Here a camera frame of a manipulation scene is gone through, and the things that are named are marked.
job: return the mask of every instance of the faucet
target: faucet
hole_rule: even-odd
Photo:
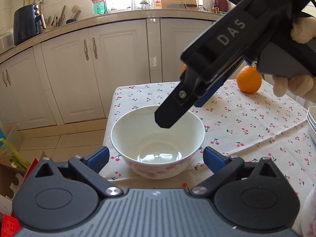
[[[104,14],[107,14],[106,0],[104,0],[103,3],[104,3]]]

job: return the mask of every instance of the tablecloth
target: tablecloth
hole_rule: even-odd
[[[150,180],[130,170],[111,144],[113,124],[130,110],[161,104],[177,84],[116,89],[103,141],[110,149],[110,161],[100,171],[101,176],[124,190],[129,187],[189,189],[212,175],[203,163],[203,148],[211,146],[224,155],[238,155],[245,161],[270,157],[295,190],[302,208],[316,183],[316,145],[308,132],[307,110],[287,95],[277,98],[272,86],[264,80],[254,94],[242,93],[236,80],[227,80],[202,108],[190,109],[202,120],[206,136],[184,172],[165,180]],[[293,229],[301,235],[300,214]]]

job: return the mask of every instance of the gray ribbed plate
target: gray ribbed plate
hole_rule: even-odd
[[[208,199],[194,198],[183,188],[129,189],[106,199],[87,222],[59,233],[20,230],[16,237],[259,237],[224,222]],[[264,234],[297,237],[290,229]]]

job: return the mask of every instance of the air fryer handle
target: air fryer handle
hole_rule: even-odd
[[[44,20],[44,16],[43,16],[43,14],[40,14],[40,15],[38,15],[36,18],[35,18],[35,21],[37,22],[37,21],[41,21],[41,24],[42,24],[42,28],[43,29],[46,29],[46,24],[45,24],[45,20]]]

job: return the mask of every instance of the gloved hand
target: gloved hand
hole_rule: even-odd
[[[307,43],[316,38],[316,18],[300,18],[293,23],[291,31],[292,40],[298,43]],[[273,92],[277,97],[285,94],[287,89],[294,95],[302,97],[313,103],[316,102],[316,77],[299,75],[292,79],[273,76]]]

